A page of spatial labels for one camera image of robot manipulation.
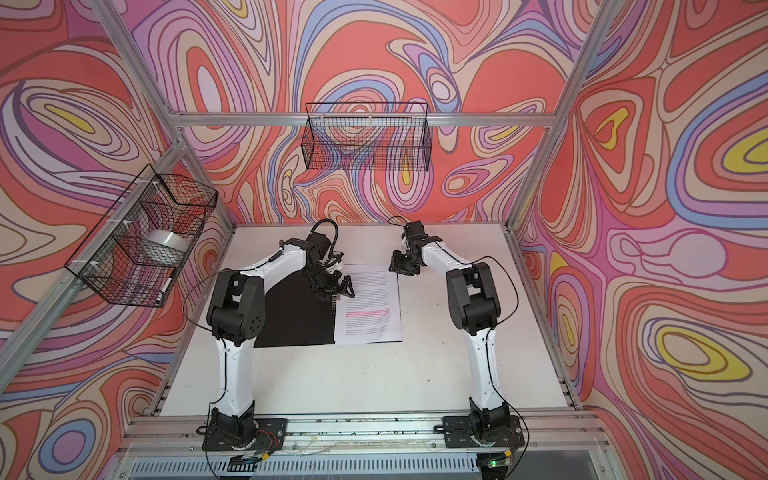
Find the white and black file folder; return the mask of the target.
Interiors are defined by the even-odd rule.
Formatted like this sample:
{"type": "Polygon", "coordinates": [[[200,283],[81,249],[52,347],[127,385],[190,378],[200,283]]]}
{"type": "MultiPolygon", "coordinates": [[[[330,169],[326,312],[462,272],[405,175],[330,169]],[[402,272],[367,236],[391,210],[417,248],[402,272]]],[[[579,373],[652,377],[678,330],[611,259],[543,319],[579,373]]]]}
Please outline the white and black file folder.
{"type": "Polygon", "coordinates": [[[336,345],[331,302],[309,291],[309,281],[294,273],[266,296],[267,321],[255,340],[257,348],[336,345]]]}

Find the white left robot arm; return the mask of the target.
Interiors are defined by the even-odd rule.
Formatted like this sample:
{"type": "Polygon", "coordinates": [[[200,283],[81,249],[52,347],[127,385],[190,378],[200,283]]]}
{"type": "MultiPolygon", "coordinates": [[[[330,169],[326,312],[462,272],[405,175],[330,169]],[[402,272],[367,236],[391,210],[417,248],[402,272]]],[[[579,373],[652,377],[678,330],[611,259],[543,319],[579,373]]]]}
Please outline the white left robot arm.
{"type": "Polygon", "coordinates": [[[210,296],[206,323],[217,342],[219,392],[210,403],[206,438],[235,449],[258,435],[251,392],[252,354],[266,321],[266,295],[294,273],[324,301],[355,296],[351,277],[341,272],[337,239],[311,229],[304,239],[279,242],[270,256],[240,269],[223,269],[210,296]]]}

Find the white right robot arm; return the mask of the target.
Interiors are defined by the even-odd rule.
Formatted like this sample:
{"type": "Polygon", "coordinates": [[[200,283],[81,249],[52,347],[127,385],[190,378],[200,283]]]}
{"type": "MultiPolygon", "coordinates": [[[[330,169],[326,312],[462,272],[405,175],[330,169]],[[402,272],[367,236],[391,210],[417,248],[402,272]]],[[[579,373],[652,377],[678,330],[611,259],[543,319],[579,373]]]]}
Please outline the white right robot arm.
{"type": "Polygon", "coordinates": [[[495,335],[502,308],[492,270],[483,261],[471,262],[451,251],[420,221],[404,223],[401,242],[402,248],[391,255],[391,272],[417,276],[430,268],[444,277],[449,316],[463,334],[472,376],[467,432],[476,443],[490,446],[511,425],[510,405],[494,381],[495,335]]]}

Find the silver tape roll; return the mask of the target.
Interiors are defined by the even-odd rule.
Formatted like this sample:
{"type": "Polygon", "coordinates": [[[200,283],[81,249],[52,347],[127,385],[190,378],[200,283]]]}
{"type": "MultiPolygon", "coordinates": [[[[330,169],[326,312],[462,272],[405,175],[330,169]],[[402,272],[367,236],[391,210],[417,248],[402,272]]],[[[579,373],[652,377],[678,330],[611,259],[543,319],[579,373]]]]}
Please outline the silver tape roll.
{"type": "Polygon", "coordinates": [[[175,251],[185,252],[189,242],[181,235],[162,229],[154,229],[146,235],[146,240],[175,251]]]}

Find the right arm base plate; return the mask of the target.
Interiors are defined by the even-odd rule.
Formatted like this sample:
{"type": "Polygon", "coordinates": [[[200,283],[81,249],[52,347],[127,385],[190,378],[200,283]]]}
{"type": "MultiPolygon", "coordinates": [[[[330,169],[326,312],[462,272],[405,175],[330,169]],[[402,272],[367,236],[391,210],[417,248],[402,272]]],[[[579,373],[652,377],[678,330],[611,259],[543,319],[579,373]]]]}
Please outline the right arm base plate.
{"type": "Polygon", "coordinates": [[[448,448],[506,448],[517,450],[526,444],[517,416],[483,424],[469,415],[444,416],[433,432],[443,436],[448,448]]]}

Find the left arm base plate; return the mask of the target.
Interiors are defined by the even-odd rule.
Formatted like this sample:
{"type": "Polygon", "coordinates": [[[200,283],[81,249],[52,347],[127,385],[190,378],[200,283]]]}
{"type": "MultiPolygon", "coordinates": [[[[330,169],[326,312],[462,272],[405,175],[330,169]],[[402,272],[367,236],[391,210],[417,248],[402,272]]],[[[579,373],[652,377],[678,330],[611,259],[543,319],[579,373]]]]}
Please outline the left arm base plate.
{"type": "Polygon", "coordinates": [[[202,450],[205,452],[274,452],[283,448],[288,426],[286,418],[235,420],[220,416],[206,425],[202,450]]]}

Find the aluminium front rail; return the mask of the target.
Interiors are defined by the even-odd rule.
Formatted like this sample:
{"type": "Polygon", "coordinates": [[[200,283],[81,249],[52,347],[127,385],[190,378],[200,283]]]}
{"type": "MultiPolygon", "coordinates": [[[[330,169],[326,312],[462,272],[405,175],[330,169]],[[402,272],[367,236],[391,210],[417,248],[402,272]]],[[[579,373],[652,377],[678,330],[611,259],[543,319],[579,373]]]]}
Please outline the aluminium front rail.
{"type": "Polygon", "coordinates": [[[602,422],[575,410],[525,410],[495,443],[450,412],[287,415],[258,447],[203,449],[202,417],[133,422],[108,479],[622,479],[602,422]]]}

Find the aluminium frame post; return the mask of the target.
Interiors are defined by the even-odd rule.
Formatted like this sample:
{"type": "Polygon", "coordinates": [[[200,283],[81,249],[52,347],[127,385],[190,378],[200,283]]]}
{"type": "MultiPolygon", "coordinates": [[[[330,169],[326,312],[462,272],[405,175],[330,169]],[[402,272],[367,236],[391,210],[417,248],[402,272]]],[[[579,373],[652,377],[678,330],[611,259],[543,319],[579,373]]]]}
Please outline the aluminium frame post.
{"type": "Polygon", "coordinates": [[[91,1],[91,8],[110,41],[125,62],[125,68],[131,80],[140,88],[163,130],[171,140],[167,159],[158,160],[155,169],[158,172],[170,172],[183,160],[192,177],[209,186],[213,183],[203,168],[199,158],[184,136],[183,130],[175,123],[176,111],[163,96],[158,82],[146,65],[130,30],[125,25],[118,9],[112,1],[91,1]]]}

